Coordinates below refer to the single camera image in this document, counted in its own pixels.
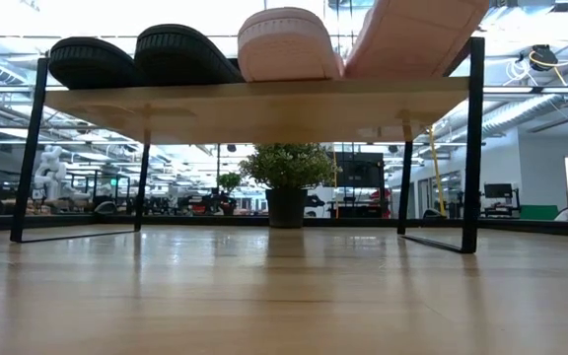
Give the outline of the pink slide sandal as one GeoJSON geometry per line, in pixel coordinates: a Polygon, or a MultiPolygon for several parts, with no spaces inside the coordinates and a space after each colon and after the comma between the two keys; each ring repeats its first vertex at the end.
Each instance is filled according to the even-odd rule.
{"type": "Polygon", "coordinates": [[[238,62],[247,82],[339,80],[343,74],[323,21],[297,7],[248,17],[238,31],[238,62]]]}
{"type": "Polygon", "coordinates": [[[345,60],[344,77],[441,77],[488,9],[489,0],[375,0],[345,60]]]}

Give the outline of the black slide sandal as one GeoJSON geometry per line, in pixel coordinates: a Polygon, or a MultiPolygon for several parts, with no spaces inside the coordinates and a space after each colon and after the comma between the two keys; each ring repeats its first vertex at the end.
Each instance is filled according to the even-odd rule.
{"type": "Polygon", "coordinates": [[[128,88],[144,83],[131,56],[94,37],[72,36],[58,41],[49,51],[48,68],[69,90],[128,88]]]}
{"type": "Polygon", "coordinates": [[[152,86],[242,83],[240,70],[206,35],[184,25],[163,24],[137,38],[135,65],[152,86]]]}

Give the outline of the wooden shelf with black legs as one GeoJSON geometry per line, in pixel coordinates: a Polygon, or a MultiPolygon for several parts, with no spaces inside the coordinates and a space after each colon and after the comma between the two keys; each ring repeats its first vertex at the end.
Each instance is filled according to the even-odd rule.
{"type": "Polygon", "coordinates": [[[49,58],[37,63],[33,108],[10,240],[21,243],[44,107],[124,130],[145,146],[200,143],[402,142],[412,153],[415,128],[468,100],[465,210],[461,244],[421,239],[458,253],[477,249],[485,40],[472,37],[451,66],[469,74],[407,82],[297,81],[83,91],[46,88],[49,58]]]}

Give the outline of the green potted plant black pot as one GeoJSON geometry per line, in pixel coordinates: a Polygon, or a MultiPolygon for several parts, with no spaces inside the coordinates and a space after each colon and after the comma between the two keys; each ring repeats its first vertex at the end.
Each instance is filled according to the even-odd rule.
{"type": "Polygon", "coordinates": [[[276,229],[301,229],[308,190],[330,184],[340,172],[320,143],[256,144],[239,167],[266,187],[269,227],[276,229]]]}

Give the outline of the small background potted plant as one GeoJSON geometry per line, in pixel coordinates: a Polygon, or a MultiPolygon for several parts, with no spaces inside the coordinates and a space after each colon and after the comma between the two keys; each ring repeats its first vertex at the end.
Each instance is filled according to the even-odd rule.
{"type": "Polygon", "coordinates": [[[217,177],[219,206],[225,216],[234,215],[237,201],[231,194],[241,184],[241,180],[242,177],[236,173],[226,173],[217,177]]]}

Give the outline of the black monitor on stand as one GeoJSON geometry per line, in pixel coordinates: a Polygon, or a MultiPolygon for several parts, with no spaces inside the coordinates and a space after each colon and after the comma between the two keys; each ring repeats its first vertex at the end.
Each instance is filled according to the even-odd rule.
{"type": "Polygon", "coordinates": [[[511,183],[486,183],[483,197],[485,218],[517,219],[521,213],[519,190],[511,183]]]}

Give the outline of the green panel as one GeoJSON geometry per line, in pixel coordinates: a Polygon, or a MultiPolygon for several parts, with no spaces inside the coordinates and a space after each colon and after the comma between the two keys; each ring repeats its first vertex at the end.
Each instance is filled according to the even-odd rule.
{"type": "Polygon", "coordinates": [[[522,220],[553,221],[559,214],[556,205],[522,205],[520,216],[522,220]]]}

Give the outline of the black metal table frame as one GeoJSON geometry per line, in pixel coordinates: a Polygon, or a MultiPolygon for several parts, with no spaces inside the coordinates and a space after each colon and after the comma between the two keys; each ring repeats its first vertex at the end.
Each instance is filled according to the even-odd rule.
{"type": "MultiPolygon", "coordinates": [[[[12,227],[11,216],[0,215],[0,231],[12,227]]],[[[132,226],[135,223],[133,216],[127,215],[52,215],[29,216],[25,219],[27,228],[51,228],[65,226],[80,226],[91,224],[122,224],[132,226]]],[[[149,215],[142,218],[144,225],[188,225],[188,226],[243,226],[266,227],[266,217],[243,216],[200,216],[180,217],[149,215]]],[[[399,222],[394,219],[346,218],[322,219],[309,218],[304,221],[306,227],[323,228],[396,228],[399,222]]],[[[461,220],[433,220],[408,219],[405,227],[410,228],[460,228],[461,220]]],[[[537,233],[557,236],[568,236],[568,222],[534,221],[514,219],[481,219],[478,221],[480,229],[503,230],[512,232],[537,233]]]]}

